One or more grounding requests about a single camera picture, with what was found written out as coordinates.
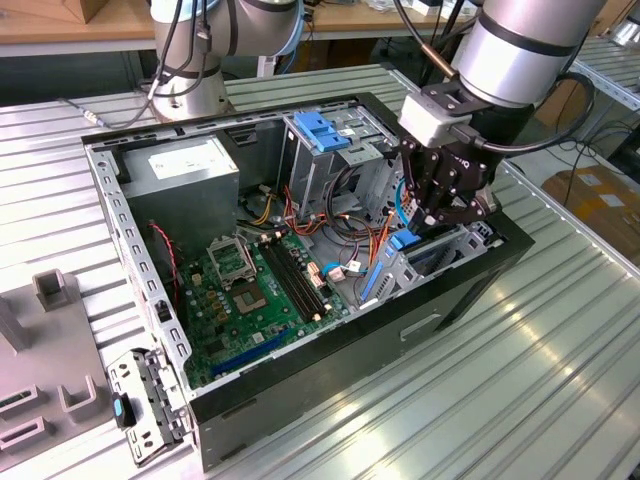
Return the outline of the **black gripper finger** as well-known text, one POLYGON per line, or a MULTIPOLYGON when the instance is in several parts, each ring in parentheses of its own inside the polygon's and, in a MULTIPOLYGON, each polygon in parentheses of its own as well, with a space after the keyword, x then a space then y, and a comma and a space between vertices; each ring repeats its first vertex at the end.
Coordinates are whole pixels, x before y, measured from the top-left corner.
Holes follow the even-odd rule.
POLYGON ((449 206, 438 207, 426 215, 426 226, 469 224, 485 219, 499 207, 499 201, 491 191, 476 191, 468 201, 459 197, 449 206))
POLYGON ((404 137, 400 154, 406 190, 416 204, 423 223, 440 223, 436 213, 439 197, 434 193, 434 176, 441 161, 440 147, 426 147, 414 137, 404 137))

